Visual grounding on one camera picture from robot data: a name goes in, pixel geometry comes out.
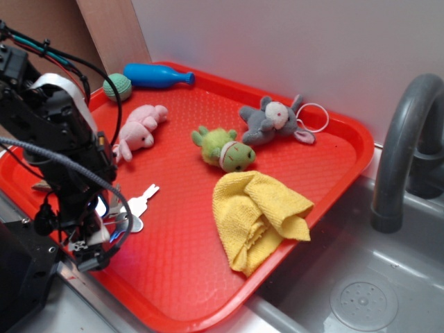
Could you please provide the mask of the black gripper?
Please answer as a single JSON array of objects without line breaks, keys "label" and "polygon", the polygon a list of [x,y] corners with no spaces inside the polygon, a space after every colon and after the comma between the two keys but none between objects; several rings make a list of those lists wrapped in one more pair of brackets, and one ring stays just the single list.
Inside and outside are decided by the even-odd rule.
[{"label": "black gripper", "polygon": [[61,173],[45,180],[52,188],[34,218],[36,233],[47,236],[54,230],[74,233],[74,258],[79,271],[101,271],[110,264],[105,256],[110,233],[96,213],[101,190],[77,173]]}]

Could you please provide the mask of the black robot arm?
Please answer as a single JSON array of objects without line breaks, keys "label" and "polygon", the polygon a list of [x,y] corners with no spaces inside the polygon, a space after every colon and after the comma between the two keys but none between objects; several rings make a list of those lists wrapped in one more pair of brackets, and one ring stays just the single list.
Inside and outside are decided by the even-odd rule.
[{"label": "black robot arm", "polygon": [[35,215],[38,234],[53,231],[80,271],[105,268],[117,247],[96,211],[117,176],[112,141],[89,111],[87,78],[78,58],[1,25],[1,125],[40,170],[58,200]]}]

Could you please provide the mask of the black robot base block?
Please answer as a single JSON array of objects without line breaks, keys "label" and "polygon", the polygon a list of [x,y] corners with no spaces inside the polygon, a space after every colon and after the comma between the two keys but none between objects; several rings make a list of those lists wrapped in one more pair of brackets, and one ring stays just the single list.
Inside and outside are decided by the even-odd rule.
[{"label": "black robot base block", "polygon": [[38,314],[60,261],[60,249],[30,223],[1,224],[1,331]]}]

